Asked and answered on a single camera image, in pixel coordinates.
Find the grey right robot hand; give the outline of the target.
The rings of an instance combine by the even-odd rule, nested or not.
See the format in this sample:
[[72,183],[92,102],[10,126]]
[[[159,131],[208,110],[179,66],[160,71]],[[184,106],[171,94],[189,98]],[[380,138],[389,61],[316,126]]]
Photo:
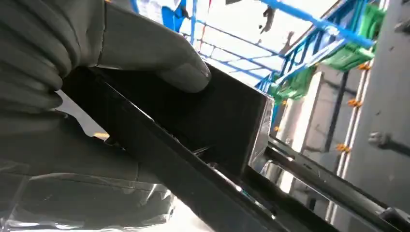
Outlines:
[[182,36],[104,0],[0,3],[0,221],[12,229],[159,224],[172,198],[123,150],[59,111],[72,71],[153,71],[187,93],[210,70]]

